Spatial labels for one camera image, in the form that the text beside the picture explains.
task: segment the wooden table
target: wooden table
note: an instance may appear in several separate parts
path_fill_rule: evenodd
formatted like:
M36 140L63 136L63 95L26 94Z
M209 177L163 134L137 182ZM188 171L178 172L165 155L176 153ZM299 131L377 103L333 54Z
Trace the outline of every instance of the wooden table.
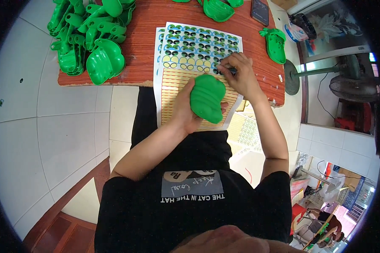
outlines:
M265 38L259 35L263 25L250 17L250 0L235 9L235 14L226 22L217 23L208 18L203 7L196 0L188 3L175 3L172 0L138 0L131 23L127 27L127 40L122 44L122 53L126 58L126 67L117 77L103 85L153 85L153 53L156 27L166 22L204 26L242 36L243 52L253 58L253 69L263 92L276 106L284 105L284 68L273 62L266 53ZM269 28L275 28L273 16L269 10ZM87 71L70 77L59 73L61 86L93 85Z

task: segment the fan stand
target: fan stand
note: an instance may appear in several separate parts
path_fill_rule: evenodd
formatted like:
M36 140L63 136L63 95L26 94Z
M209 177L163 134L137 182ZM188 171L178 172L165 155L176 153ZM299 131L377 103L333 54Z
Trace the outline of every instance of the fan stand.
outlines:
M331 68L321 68L317 70L310 70L298 73L294 64L289 60L284 63L284 77L285 77L285 90L286 93L293 96L298 93L300 89L300 77L309 76L312 74L323 74L330 72L340 72L342 68L331 67Z
M324 74L331 72L342 72L347 78L360 79L359 62L355 55L346 56L346 64L344 67L321 68L317 70L297 72L294 64L289 60L284 63L285 90L286 93L293 96L300 89L300 77L309 76L312 74Z

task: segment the smartphone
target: smartphone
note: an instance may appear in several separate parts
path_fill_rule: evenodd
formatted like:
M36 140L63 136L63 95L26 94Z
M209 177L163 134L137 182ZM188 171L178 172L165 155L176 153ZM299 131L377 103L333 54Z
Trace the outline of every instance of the smartphone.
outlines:
M259 0L252 0L250 16L264 26L269 25L269 7Z

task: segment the fan base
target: fan base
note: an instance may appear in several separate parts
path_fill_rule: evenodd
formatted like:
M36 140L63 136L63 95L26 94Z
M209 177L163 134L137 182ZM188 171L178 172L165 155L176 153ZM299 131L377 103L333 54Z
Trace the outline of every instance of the fan base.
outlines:
M295 77L294 74L298 74L297 69L292 62L286 60L284 63L285 90L291 96L297 94L300 89L300 78Z

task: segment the graphic print on t-shirt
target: graphic print on t-shirt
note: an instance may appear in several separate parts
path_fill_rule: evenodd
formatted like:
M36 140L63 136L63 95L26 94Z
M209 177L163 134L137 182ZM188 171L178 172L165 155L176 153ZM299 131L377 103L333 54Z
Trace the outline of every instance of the graphic print on t-shirt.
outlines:
M223 193L217 170L166 171L163 174L161 203L220 200L225 198Z

